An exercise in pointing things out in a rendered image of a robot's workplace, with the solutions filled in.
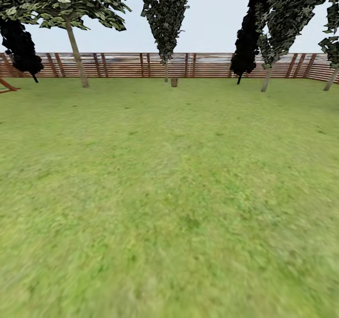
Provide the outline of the wicker basket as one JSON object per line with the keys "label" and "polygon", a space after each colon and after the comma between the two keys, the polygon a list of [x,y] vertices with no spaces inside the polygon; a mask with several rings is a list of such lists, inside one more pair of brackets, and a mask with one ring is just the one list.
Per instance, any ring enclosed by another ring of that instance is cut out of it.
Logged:
{"label": "wicker basket", "polygon": [[177,87],[178,85],[178,78],[174,79],[174,78],[171,78],[171,86],[172,87]]}

